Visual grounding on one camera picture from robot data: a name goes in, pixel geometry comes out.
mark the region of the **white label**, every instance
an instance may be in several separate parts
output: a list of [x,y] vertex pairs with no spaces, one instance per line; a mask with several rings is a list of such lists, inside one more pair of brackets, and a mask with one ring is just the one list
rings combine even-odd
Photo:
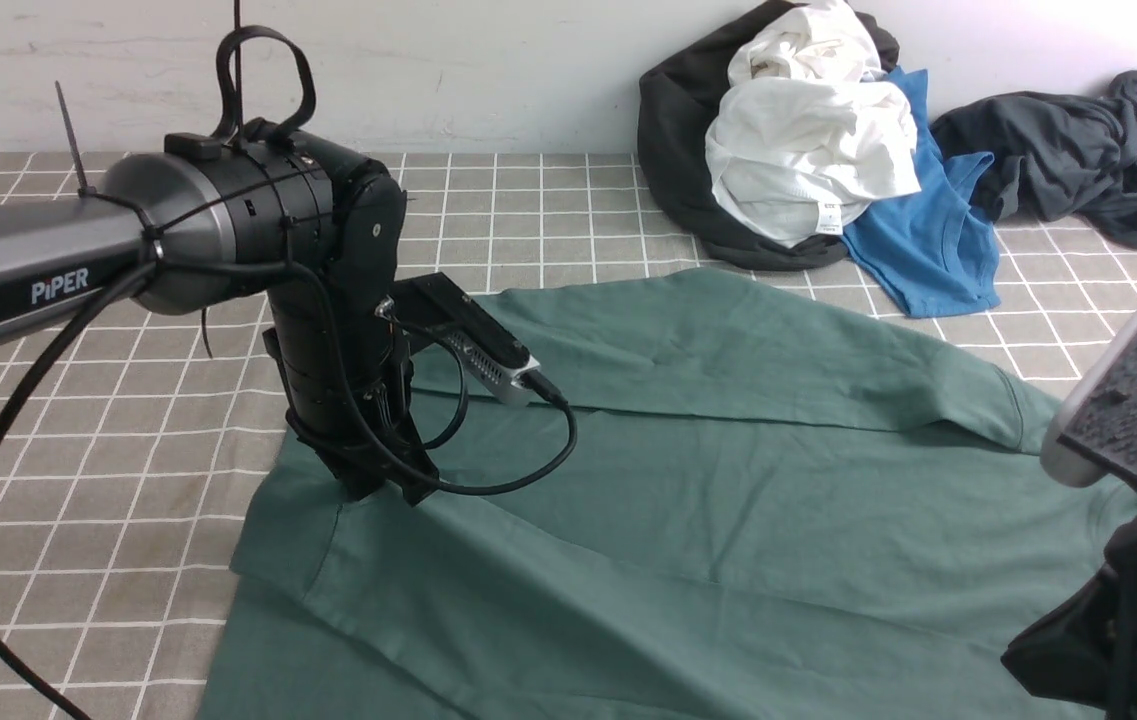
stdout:
[[843,234],[843,206],[838,202],[816,204],[816,234]]

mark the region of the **black zip tie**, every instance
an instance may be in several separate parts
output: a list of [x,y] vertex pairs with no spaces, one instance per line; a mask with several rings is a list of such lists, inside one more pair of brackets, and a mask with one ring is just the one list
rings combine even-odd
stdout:
[[204,306],[199,311],[199,332],[204,334],[204,351],[208,354],[208,361],[211,361],[211,342],[208,342],[208,307]]

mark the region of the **black strap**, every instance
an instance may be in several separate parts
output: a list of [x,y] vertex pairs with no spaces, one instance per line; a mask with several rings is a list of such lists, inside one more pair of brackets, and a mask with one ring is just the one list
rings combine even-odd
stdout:
[[225,141],[233,135],[236,129],[243,126],[243,118],[239,117],[242,108],[240,108],[239,101],[236,101],[234,80],[230,76],[230,58],[239,50],[240,45],[252,40],[252,38],[271,38],[271,40],[283,42],[284,45],[288,45],[293,51],[293,58],[297,59],[297,76],[302,82],[302,104],[298,106],[297,111],[289,115],[288,119],[279,123],[279,126],[275,127],[275,131],[266,140],[272,144],[287,146],[289,138],[315,115],[315,77],[312,75],[312,64],[306,59],[306,53],[302,53],[302,49],[293,44],[293,41],[280,35],[279,32],[265,26],[236,28],[236,31],[231,32],[230,35],[221,40],[221,45],[217,45],[217,86],[221,90],[221,121],[217,123],[217,129],[211,132],[211,136]]

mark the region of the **green t-shirt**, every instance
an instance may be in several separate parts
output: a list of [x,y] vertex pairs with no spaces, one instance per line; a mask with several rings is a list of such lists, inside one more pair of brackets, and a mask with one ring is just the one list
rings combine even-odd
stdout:
[[[906,329],[698,268],[484,306],[576,407],[523,491],[343,502],[292,437],[257,493],[204,720],[1093,717],[999,664],[1137,512],[1038,465],[1057,403]],[[417,363],[413,414],[453,415]],[[473,402],[432,452],[505,482],[564,441]]]

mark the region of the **black cable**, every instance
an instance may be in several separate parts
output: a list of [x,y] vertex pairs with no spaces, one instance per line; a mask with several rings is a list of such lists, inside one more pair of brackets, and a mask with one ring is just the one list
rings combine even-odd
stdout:
[[285,179],[309,176],[309,174],[317,174],[317,173],[322,173],[322,172],[324,172],[324,169],[322,169],[321,167],[318,167],[318,165],[316,165],[315,168],[298,169],[297,172],[293,172],[293,173],[281,174],[281,176],[279,176],[279,177],[267,177],[267,179],[264,179],[260,182],[254,182],[254,183],[244,184],[244,187],[240,187],[239,190],[236,190],[234,192],[227,192],[226,195],[223,195],[222,197],[217,197],[216,200],[209,200],[207,202],[204,202],[202,205],[194,206],[194,208],[189,209],[185,213],[181,213],[176,218],[172,218],[172,220],[169,220],[169,222],[166,222],[166,223],[164,223],[161,225],[158,225],[158,227],[155,229],[155,232],[158,233],[158,234],[164,234],[165,232],[171,231],[171,229],[175,227],[176,225],[179,225],[181,223],[184,223],[184,222],[186,222],[188,220],[190,220],[192,217],[196,217],[196,215],[198,215],[199,213],[202,213],[204,210],[207,210],[208,208],[216,208],[216,206],[217,205],[222,205],[222,202],[227,202],[230,200],[234,200],[235,197],[248,195],[249,192],[252,192],[254,190],[262,190],[262,188],[264,188],[264,187],[271,187],[271,184],[274,184],[276,182],[283,182],[283,181],[285,181]]
[[[204,273],[210,275],[224,274],[226,278],[259,278],[260,275],[292,275],[292,278],[300,278],[304,281],[312,283],[315,288],[315,292],[319,299],[319,309],[324,314],[324,323],[330,328],[337,326],[337,315],[332,311],[332,301],[329,299],[327,289],[324,287],[324,281],[318,278],[313,270],[307,268],[306,265],[298,264],[284,264],[284,263],[262,263],[254,265],[235,265],[229,263],[186,263],[186,260],[163,260],[161,265],[171,266],[172,268],[186,270],[186,272],[192,273]],[[345,367],[345,359],[341,357],[341,346],[339,342],[330,342],[332,354],[334,354],[334,361],[339,369]],[[471,486],[458,486],[454,483],[446,482],[439,478],[432,478],[421,470],[408,465],[407,462],[400,460],[398,455],[395,455],[389,447],[385,447],[384,442],[381,442],[381,438],[377,437],[376,432],[373,432],[368,421],[359,413],[359,406],[354,400],[354,390],[350,389],[350,382],[345,373],[337,373],[338,383],[343,396],[343,400],[350,407],[350,415],[354,415],[354,424],[359,428],[359,433],[372,442],[372,446],[377,448],[377,452],[385,457],[385,462],[389,462],[395,470],[399,470],[412,480],[422,483],[423,486],[435,489],[440,493],[453,493],[453,495],[464,495],[471,497],[491,497],[495,495],[505,495],[506,493],[514,493],[517,489],[526,488],[531,483],[537,482],[541,478],[546,478],[563,465],[564,460],[572,455],[574,448],[576,448],[576,415],[573,415],[572,406],[568,405],[567,398],[559,392],[559,388],[554,387],[554,384],[546,379],[540,372],[533,370],[533,372],[523,375],[524,382],[528,387],[537,392],[542,400],[548,402],[550,405],[556,407],[556,409],[562,411],[564,419],[568,423],[568,440],[564,442],[563,450],[559,450],[558,455],[555,455],[553,460],[546,462],[540,469],[532,471],[532,473],[526,474],[517,480],[511,480],[508,483],[500,483],[496,486],[482,486],[482,487],[471,487]]]
[[[115,282],[102,288],[102,291],[96,293],[92,300],[80,307],[74,318],[70,318],[70,322],[66,323],[66,328],[63,328],[63,331],[57,333],[57,337],[53,338],[50,345],[39,354],[38,359],[30,365],[27,372],[20,378],[19,383],[16,384],[9,400],[5,403],[5,408],[0,409],[0,445],[13,428],[14,421],[20,414],[20,407],[27,404],[30,396],[33,395],[39,383],[43,381],[44,375],[48,374],[48,370],[51,370],[57,359],[68,350],[75,338],[78,338],[78,334],[83,333],[84,328],[88,328],[88,324],[92,323],[97,318],[97,315],[101,315],[107,306],[123,299],[130,291],[134,290],[139,282],[144,281],[153,272],[155,264],[152,263],[138,265],[136,268],[130,270],[128,273],[121,275]],[[57,692],[41,676],[34,673],[34,670],[20,661],[20,657],[16,656],[16,653],[7,646],[2,638],[0,638],[0,660],[10,667],[30,687],[50,700],[52,705],[60,707],[66,715],[73,717],[74,720],[92,720],[83,710],[75,706],[74,702],[70,702],[68,697]]]
[[453,356],[454,363],[457,363],[457,409],[453,412],[453,421],[449,421],[448,427],[437,435],[435,439],[421,444],[422,450],[435,450],[435,448],[443,447],[446,442],[450,441],[457,435],[457,430],[462,429],[462,423],[466,421],[466,413],[468,407],[471,407],[471,389],[468,389],[468,384],[466,383],[466,363],[462,359],[462,355],[457,351],[457,348],[453,347],[453,344],[447,342],[438,333],[431,331],[431,329],[405,323],[402,320],[396,318],[395,315],[390,315],[389,320],[391,323],[402,328],[405,332],[421,336],[437,346],[443,347]]

